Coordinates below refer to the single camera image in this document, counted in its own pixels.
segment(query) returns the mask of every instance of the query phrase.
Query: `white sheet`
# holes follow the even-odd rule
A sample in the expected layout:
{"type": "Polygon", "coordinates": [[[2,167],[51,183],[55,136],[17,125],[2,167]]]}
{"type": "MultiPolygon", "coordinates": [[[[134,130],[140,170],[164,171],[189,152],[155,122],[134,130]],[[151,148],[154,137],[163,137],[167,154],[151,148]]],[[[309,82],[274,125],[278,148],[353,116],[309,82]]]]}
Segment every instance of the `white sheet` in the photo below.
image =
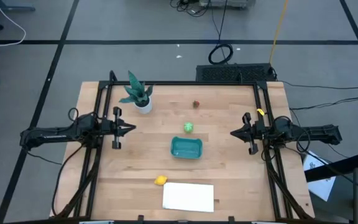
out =
{"type": "MultiPolygon", "coordinates": [[[[310,154],[318,157],[316,154],[309,151],[310,154]]],[[[312,156],[307,155],[305,160],[303,161],[303,170],[312,169],[315,167],[319,167],[324,165],[322,162],[318,161],[312,156]]],[[[324,201],[327,201],[329,198],[329,194],[331,193],[331,190],[333,189],[333,185],[335,182],[335,177],[324,179],[324,180],[317,180],[313,182],[308,183],[309,190],[317,195],[319,198],[323,199],[324,201]]]]}
{"type": "Polygon", "coordinates": [[[194,212],[214,212],[214,186],[166,183],[162,207],[194,212]]]}

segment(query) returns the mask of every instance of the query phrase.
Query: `yellow lemon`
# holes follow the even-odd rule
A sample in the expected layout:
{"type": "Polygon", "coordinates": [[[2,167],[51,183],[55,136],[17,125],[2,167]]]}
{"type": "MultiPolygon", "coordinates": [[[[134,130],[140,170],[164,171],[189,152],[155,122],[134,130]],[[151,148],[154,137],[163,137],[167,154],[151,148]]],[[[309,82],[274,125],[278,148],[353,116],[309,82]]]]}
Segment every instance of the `yellow lemon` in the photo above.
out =
{"type": "Polygon", "coordinates": [[[155,179],[154,183],[162,186],[166,183],[167,179],[168,177],[160,175],[155,179]]]}

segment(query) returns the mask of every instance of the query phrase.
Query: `teal plastic container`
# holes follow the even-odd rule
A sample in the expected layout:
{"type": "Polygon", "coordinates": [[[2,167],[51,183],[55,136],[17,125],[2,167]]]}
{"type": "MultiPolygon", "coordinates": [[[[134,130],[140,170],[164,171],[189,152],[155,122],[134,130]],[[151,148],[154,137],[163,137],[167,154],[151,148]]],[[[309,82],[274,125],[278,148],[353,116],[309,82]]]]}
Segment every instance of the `teal plastic container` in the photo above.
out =
{"type": "Polygon", "coordinates": [[[171,143],[171,154],[177,158],[199,159],[203,153],[203,142],[201,139],[188,139],[173,137],[171,143]]]}

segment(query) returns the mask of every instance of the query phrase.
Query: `yellow clip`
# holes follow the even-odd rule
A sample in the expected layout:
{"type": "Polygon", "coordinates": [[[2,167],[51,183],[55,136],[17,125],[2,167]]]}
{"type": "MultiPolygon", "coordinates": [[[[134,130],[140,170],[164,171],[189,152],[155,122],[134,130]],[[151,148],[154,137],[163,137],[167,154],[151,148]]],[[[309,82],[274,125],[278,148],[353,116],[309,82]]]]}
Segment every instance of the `yellow clip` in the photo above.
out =
{"type": "Polygon", "coordinates": [[[262,109],[256,109],[256,111],[258,111],[260,113],[260,115],[264,116],[265,112],[262,109]]]}

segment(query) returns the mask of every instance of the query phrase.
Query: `white cable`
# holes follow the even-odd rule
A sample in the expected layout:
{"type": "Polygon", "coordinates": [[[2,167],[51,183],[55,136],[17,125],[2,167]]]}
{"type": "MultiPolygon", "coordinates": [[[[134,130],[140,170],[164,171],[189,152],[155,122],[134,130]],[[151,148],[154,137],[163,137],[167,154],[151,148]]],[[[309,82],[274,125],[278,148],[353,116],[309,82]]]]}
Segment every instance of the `white cable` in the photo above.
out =
{"type": "Polygon", "coordinates": [[[5,15],[4,11],[2,11],[2,9],[0,8],[0,12],[5,16],[6,19],[8,19],[9,21],[11,21],[13,24],[15,24],[18,28],[20,28],[21,30],[23,30],[23,38],[18,41],[18,42],[15,42],[15,43],[10,43],[10,44],[0,44],[0,47],[5,47],[5,46],[10,46],[10,45],[17,45],[17,44],[20,44],[21,42],[23,42],[23,40],[25,39],[25,36],[26,36],[26,32],[25,30],[23,29],[23,27],[21,27],[19,24],[15,23],[11,18],[9,18],[7,15],[5,15]]]}

